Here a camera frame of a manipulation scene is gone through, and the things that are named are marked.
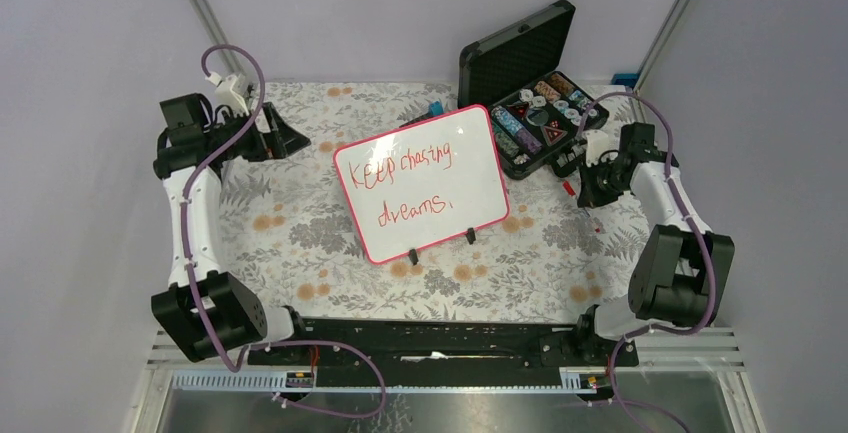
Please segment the pink framed whiteboard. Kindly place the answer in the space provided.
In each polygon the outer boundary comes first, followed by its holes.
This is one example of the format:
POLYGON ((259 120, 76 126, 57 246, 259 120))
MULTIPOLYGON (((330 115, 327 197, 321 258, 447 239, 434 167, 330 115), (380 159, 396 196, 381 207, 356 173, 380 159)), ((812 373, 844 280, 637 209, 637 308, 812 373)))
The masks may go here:
POLYGON ((333 166, 365 258, 380 265, 505 220, 488 110, 473 105, 338 149, 333 166))

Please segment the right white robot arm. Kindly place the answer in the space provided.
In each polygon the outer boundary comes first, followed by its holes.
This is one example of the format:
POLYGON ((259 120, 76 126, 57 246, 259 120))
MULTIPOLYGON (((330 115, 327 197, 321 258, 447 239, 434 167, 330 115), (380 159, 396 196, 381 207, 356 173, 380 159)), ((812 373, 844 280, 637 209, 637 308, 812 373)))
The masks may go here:
POLYGON ((651 331, 694 334, 715 318, 735 254, 731 237, 715 233, 696 213, 673 153, 660 150, 655 129, 633 123, 612 147, 607 134, 582 134, 577 204, 592 209, 625 195, 635 198, 650 234, 636 261, 626 295, 590 312, 592 327, 573 339, 575 355, 597 365, 613 340, 651 331))

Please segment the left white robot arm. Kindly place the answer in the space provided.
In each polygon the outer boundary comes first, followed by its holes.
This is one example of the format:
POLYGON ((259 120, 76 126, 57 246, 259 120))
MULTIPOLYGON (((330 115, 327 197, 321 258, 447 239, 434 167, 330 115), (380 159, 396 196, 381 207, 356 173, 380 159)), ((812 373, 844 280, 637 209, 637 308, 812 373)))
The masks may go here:
POLYGON ((234 159, 285 159, 310 146, 274 105, 263 105, 260 130, 250 116, 214 108, 200 93, 161 102, 166 127, 156 146, 154 173, 168 198, 172 263, 151 311, 186 358, 197 363, 268 336, 274 325, 258 296, 225 266, 219 227, 225 164, 234 159))

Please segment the silver red marker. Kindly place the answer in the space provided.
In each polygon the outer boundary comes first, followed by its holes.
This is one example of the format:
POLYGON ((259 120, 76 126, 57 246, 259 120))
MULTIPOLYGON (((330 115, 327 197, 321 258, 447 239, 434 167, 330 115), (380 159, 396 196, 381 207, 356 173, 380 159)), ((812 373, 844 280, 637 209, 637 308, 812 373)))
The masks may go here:
POLYGON ((572 202, 575 204, 575 207, 576 207, 577 212, 578 212, 578 216, 582 219, 582 221, 588 226, 588 228, 591 231, 593 231, 594 233, 601 233, 602 228, 601 228, 601 224, 598 222, 598 220, 590 213, 590 211, 586 207, 580 206, 578 204, 578 190, 572 185, 572 183, 569 180, 564 180, 564 181, 568 181, 571 184, 571 186, 573 187, 573 189, 575 190, 575 193, 576 193, 575 196, 570 196, 567 192, 566 193, 571 198, 572 202))

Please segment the red marker cap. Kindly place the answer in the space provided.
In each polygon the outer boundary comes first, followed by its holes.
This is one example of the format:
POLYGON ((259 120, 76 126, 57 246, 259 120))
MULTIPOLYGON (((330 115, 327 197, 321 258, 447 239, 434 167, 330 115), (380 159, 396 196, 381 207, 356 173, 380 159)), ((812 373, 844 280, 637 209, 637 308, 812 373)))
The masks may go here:
POLYGON ((571 186, 571 184, 568 181, 563 182, 563 187, 570 196, 576 195, 575 190, 573 189, 573 187, 571 186))

